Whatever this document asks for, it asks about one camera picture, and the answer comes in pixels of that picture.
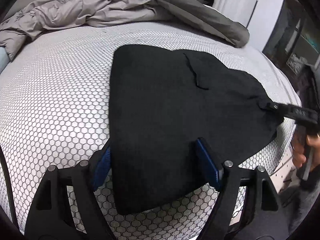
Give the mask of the grey fuzzy sleeve forearm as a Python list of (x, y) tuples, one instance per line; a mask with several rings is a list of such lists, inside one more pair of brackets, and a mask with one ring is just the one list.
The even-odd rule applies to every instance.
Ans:
[(288, 187), (280, 194), (280, 200), (291, 235), (302, 223), (319, 195), (319, 165), (298, 185)]

